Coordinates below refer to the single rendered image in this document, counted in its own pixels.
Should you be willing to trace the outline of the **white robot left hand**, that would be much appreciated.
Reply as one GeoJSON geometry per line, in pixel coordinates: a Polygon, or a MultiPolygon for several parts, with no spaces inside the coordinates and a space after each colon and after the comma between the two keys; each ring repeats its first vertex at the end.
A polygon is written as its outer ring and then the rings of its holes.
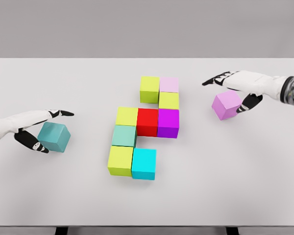
{"type": "Polygon", "coordinates": [[[74,113],[64,110],[35,110],[13,116],[12,124],[13,127],[16,127],[17,131],[14,134],[14,139],[28,149],[49,153],[49,150],[26,129],[58,116],[71,117],[74,116],[74,113]]]}

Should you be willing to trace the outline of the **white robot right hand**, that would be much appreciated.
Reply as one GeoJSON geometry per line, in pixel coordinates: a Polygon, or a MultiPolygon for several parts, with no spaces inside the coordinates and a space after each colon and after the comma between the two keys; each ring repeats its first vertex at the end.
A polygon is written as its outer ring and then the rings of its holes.
{"type": "Polygon", "coordinates": [[[226,71],[208,79],[202,85],[217,84],[230,90],[247,93],[242,104],[236,110],[236,113],[239,114],[253,109],[263,100],[264,84],[267,79],[267,75],[257,72],[226,71]]]}

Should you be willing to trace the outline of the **pink-violet block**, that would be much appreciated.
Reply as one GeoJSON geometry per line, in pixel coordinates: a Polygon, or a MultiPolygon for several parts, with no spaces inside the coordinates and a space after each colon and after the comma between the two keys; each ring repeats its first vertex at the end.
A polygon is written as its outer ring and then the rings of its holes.
{"type": "Polygon", "coordinates": [[[228,90],[215,96],[212,109],[219,120],[225,120],[235,117],[237,115],[236,110],[241,104],[242,99],[239,95],[233,90],[228,90]]]}

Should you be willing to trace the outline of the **teal block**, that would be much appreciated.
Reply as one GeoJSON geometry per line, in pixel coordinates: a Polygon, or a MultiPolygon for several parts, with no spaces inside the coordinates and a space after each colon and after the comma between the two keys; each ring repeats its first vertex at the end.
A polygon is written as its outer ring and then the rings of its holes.
{"type": "Polygon", "coordinates": [[[45,122],[38,134],[38,141],[50,151],[63,153],[68,145],[71,134],[66,125],[45,122]]]}

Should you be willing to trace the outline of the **pale pink block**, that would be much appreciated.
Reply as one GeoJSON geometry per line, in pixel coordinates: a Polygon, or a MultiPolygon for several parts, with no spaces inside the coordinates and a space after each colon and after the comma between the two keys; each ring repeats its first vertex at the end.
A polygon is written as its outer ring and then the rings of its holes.
{"type": "Polygon", "coordinates": [[[159,84],[160,92],[178,93],[179,81],[177,77],[160,77],[159,84]]]}

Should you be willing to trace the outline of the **yellow-green block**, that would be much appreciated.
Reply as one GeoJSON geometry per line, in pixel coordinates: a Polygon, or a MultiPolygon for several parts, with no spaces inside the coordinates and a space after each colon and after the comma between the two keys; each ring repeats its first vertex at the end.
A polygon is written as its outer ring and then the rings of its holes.
{"type": "Polygon", "coordinates": [[[140,102],[157,104],[159,102],[160,77],[142,76],[140,83],[140,102]]]}
{"type": "Polygon", "coordinates": [[[179,93],[160,92],[159,109],[179,109],[179,93]]]}
{"type": "Polygon", "coordinates": [[[116,125],[136,126],[138,108],[118,107],[116,125]]]}
{"type": "Polygon", "coordinates": [[[132,177],[133,147],[111,146],[107,168],[110,175],[132,177]]]}

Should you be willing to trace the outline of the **purple block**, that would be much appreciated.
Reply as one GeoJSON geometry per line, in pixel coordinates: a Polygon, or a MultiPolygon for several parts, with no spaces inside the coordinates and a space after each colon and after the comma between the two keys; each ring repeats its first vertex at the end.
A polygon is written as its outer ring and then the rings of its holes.
{"type": "Polygon", "coordinates": [[[157,137],[176,139],[179,133],[179,110],[159,109],[157,137]]]}

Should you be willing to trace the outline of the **mint green block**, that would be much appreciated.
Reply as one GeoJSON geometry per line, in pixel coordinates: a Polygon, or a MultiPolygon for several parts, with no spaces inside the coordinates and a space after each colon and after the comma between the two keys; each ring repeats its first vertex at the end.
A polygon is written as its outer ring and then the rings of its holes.
{"type": "Polygon", "coordinates": [[[112,137],[112,145],[135,147],[136,138],[137,132],[135,126],[115,125],[112,137]]]}

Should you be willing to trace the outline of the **red block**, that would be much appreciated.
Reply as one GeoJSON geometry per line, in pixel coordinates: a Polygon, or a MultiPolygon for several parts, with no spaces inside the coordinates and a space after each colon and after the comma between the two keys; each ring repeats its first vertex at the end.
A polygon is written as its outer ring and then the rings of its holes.
{"type": "Polygon", "coordinates": [[[136,126],[138,136],[157,137],[158,109],[139,108],[136,126]]]}

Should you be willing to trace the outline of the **cyan block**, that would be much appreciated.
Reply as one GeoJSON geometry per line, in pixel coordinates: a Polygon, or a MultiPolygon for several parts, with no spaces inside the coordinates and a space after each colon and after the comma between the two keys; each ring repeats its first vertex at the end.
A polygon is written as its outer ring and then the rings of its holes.
{"type": "Polygon", "coordinates": [[[132,158],[132,178],[155,180],[156,149],[134,148],[132,158]]]}

